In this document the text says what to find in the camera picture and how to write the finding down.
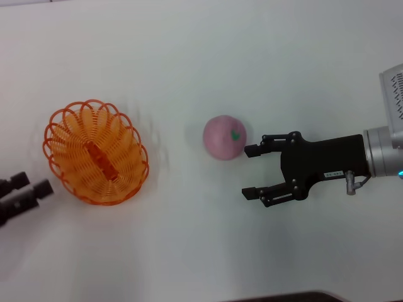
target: orange wire basket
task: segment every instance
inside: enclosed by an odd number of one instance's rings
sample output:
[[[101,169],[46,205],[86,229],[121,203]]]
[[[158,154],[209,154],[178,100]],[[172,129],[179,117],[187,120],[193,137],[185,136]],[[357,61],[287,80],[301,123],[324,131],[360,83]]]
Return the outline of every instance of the orange wire basket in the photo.
[[[122,203],[149,174],[147,151],[130,119],[97,99],[56,111],[42,147],[63,186],[89,204]]]

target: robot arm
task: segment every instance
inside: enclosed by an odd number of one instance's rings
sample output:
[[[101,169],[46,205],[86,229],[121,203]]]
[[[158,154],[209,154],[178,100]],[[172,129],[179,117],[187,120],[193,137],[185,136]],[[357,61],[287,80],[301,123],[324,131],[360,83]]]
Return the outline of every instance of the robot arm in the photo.
[[[365,130],[363,135],[307,142],[299,132],[263,135],[260,145],[245,147],[248,157],[281,152],[285,182],[271,187],[242,189],[246,199],[266,206],[308,197],[320,181],[346,178],[347,194],[354,195],[370,177],[403,179],[403,64],[380,74],[388,126]],[[365,180],[355,183],[356,176]]]

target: pink fruit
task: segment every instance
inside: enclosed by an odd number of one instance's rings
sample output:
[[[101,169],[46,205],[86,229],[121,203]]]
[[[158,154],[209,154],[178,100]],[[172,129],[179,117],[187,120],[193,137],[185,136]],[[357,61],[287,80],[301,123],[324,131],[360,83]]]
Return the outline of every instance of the pink fruit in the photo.
[[[203,141],[208,152],[216,159],[233,159],[244,150],[246,130],[236,118],[220,115],[207,122]]]

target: white table surface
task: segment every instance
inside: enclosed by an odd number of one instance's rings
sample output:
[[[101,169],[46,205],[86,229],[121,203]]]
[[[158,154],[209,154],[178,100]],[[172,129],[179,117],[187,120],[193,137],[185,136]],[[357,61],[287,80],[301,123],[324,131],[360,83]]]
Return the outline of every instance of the white table surface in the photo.
[[[280,156],[219,162],[210,118],[248,143],[386,125],[378,73],[403,63],[402,1],[80,1],[0,9],[1,177],[56,194],[0,229],[5,302],[225,301],[321,289],[403,298],[403,186],[345,181],[266,209],[243,187],[283,181]],[[97,98],[126,112],[150,175],[114,207],[70,196],[42,155],[50,114]]]

